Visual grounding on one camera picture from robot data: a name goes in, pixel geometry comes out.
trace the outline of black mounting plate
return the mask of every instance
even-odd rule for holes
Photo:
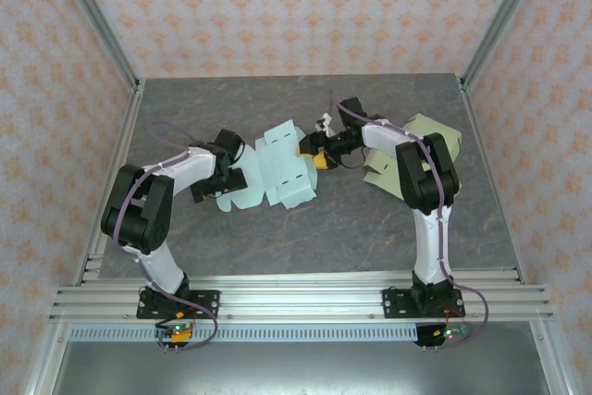
[[[195,302],[202,307],[208,309],[216,318],[218,318],[218,309],[220,308],[220,290],[190,290],[189,293],[190,302]],[[138,319],[168,319],[175,316],[179,311],[179,307],[174,303],[171,306],[169,299],[166,299],[167,303],[154,304],[154,300],[149,300],[150,292],[141,291],[140,301],[138,302],[138,311],[136,317]],[[193,311],[183,311],[185,315],[181,319],[193,319]],[[210,319],[202,311],[196,311],[195,318],[197,319]]]
[[[465,315],[463,295],[460,290],[454,289],[450,297],[442,300],[441,303],[434,307],[428,313],[422,314],[411,296],[411,289],[395,289],[388,288],[382,290],[382,308],[385,318],[442,318],[446,317],[445,307],[454,309]],[[459,316],[450,312],[450,318],[458,318]]]

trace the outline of orange patterned wallpaper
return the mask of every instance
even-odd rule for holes
[[[592,0],[524,0],[472,102],[527,274],[592,388]]]
[[[20,394],[129,93],[76,0],[0,0],[0,393]]]
[[[463,73],[501,0],[98,0],[140,77]]]

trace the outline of wall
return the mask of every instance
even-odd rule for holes
[[[72,280],[128,97],[76,0],[0,1],[0,393]]]
[[[501,0],[98,0],[141,77],[463,73]]]
[[[592,0],[524,0],[471,93],[531,280],[592,388]]]

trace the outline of gray marble surface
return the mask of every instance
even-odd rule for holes
[[[452,268],[515,265],[506,225],[491,190],[469,117],[451,74],[350,75],[148,80],[128,162],[165,160],[174,148],[153,141],[148,124],[168,120],[212,141],[222,128],[250,145],[293,119],[305,132],[328,105],[358,96],[365,111],[403,125],[422,113],[462,132],[456,168],[462,189],[450,216]],[[185,142],[174,130],[166,138]],[[362,158],[352,155],[352,166]],[[194,204],[189,190],[174,202],[168,244],[189,275],[347,272],[413,268],[413,215],[402,201],[362,181],[364,168],[319,171],[317,197],[286,210],[264,199],[255,208],[218,210]],[[135,264],[107,245],[101,278],[138,277]]]

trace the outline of light green paper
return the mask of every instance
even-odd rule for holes
[[[444,136],[444,141],[450,152],[450,158],[454,162],[461,151],[461,143],[463,136],[461,133],[451,127],[436,122],[421,114],[413,116],[403,127],[405,130],[423,136],[431,133],[440,133]],[[402,198],[401,182],[399,181],[399,168],[397,159],[390,157],[383,152],[372,149],[366,161],[365,166],[371,167],[374,172],[368,172],[364,177],[364,181],[369,184],[376,185],[382,190],[394,194],[399,199]],[[428,170],[429,165],[424,164],[424,170]]]

